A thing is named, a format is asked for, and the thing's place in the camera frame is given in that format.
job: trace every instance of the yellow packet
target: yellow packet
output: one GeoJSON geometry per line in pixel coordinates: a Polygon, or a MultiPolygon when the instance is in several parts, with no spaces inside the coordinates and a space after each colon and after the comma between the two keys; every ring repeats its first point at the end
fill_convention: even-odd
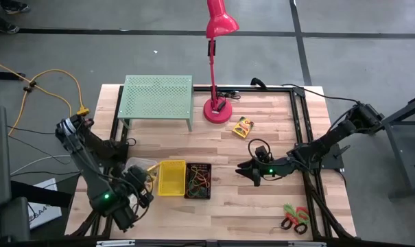
{"type": "Polygon", "coordinates": [[[246,138],[251,128],[253,128],[254,123],[246,117],[241,117],[241,119],[236,123],[233,128],[233,132],[238,134],[240,137],[246,138]]]}

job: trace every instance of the perforated tabletop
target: perforated tabletop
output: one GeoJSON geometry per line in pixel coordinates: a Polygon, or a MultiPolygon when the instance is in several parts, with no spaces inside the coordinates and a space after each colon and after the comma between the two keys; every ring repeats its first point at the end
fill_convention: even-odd
{"type": "Polygon", "coordinates": [[[120,119],[190,119],[191,75],[127,75],[120,119]]]}

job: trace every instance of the wooden table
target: wooden table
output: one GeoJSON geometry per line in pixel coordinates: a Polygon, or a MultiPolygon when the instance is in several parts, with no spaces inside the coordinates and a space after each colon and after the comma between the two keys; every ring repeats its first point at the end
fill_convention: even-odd
{"type": "MultiPolygon", "coordinates": [[[[100,92],[92,131],[108,139],[117,102],[118,84],[104,84],[100,92]]],[[[322,87],[308,89],[323,93],[322,87]]],[[[235,173],[236,165],[250,159],[247,144],[253,138],[266,140],[274,157],[285,156],[296,142],[292,110],[287,93],[240,93],[242,98],[231,100],[233,116],[224,124],[204,119],[202,107],[210,93],[195,92],[193,132],[186,123],[175,120],[134,120],[128,138],[137,145],[128,156],[156,161],[184,159],[188,162],[212,163],[210,200],[188,200],[183,197],[156,196],[150,210],[134,228],[126,233],[113,224],[112,238],[124,239],[240,239],[294,240],[311,239],[311,231],[297,235],[293,229],[277,228],[284,219],[283,205],[306,207],[305,189],[300,172],[274,181],[262,180],[260,187],[235,173]],[[254,122],[247,139],[232,134],[241,116],[254,122]]],[[[321,137],[330,121],[324,98],[307,93],[307,105],[314,138],[321,137]]],[[[119,124],[120,137],[122,124],[119,124]]],[[[324,170],[322,181],[327,205],[334,216],[352,235],[355,234],[349,201],[342,177],[324,170]]],[[[66,234],[72,233],[91,212],[86,196],[86,184],[80,178],[71,207],[66,234]]],[[[320,232],[323,233],[320,211],[316,211],[320,232]]]]}

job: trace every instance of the yellow plastic bin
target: yellow plastic bin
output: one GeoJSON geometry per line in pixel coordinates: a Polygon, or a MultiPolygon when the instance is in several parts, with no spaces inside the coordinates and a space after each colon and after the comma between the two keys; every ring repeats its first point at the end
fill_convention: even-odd
{"type": "Polygon", "coordinates": [[[158,173],[159,196],[183,196],[186,183],[186,161],[161,161],[158,173]]]}

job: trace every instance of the pink desk lamp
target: pink desk lamp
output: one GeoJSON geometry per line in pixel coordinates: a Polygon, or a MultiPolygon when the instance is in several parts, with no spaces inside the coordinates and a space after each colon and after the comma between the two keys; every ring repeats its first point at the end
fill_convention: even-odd
{"type": "Polygon", "coordinates": [[[204,104],[204,116],[207,120],[215,124],[222,124],[230,119],[232,115],[232,105],[226,98],[217,96],[215,85],[215,72],[213,71],[213,60],[215,56],[216,41],[215,37],[226,35],[237,31],[239,25],[233,17],[226,13],[224,0],[207,0],[209,7],[210,21],[207,24],[206,37],[210,38],[207,55],[210,57],[210,76],[212,79],[211,99],[204,104]]]}

